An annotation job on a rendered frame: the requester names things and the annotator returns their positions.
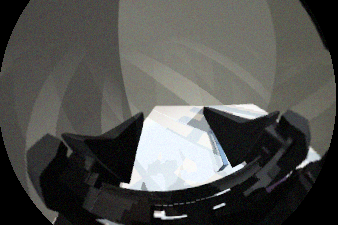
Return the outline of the clear l-shaped low wall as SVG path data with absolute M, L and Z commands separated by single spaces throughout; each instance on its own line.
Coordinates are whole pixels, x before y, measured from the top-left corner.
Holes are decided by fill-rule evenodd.
M 212 142 L 212 149 L 214 151 L 214 155 L 216 155 L 216 159 L 217 159 L 217 166 L 218 166 L 218 169 L 221 169 L 222 167 L 222 161 L 221 161 L 221 155 L 220 155 L 220 151 L 218 151 L 218 147 L 216 145 L 216 139 L 214 139 L 213 137 L 213 134 L 212 134 L 212 130 L 208 130 L 208 135 L 209 135 L 209 139 L 210 139 L 210 142 Z

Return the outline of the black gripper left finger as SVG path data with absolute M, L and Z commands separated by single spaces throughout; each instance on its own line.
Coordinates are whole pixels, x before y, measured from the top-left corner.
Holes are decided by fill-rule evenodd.
M 121 179 L 121 183 L 129 184 L 132 181 L 132 171 L 134 158 L 136 158 L 138 143 L 144 126 L 144 113 L 133 115 L 125 122 L 98 135 L 98 137 L 88 137 L 88 135 L 73 135 L 72 133 L 61 134 L 64 142 L 72 151 L 77 154 L 86 155 L 96 159 L 101 166 Z

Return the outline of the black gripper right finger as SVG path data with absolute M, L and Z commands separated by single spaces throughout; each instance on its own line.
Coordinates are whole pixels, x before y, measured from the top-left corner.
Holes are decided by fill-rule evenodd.
M 230 166 L 236 167 L 244 163 L 244 157 L 250 149 L 257 143 L 257 139 L 263 134 L 263 130 L 271 123 L 277 122 L 279 111 L 265 114 L 265 117 L 255 119 L 236 117 L 236 114 L 225 113 L 214 109 L 214 107 L 204 107 L 204 117 L 210 129 L 220 142 Z

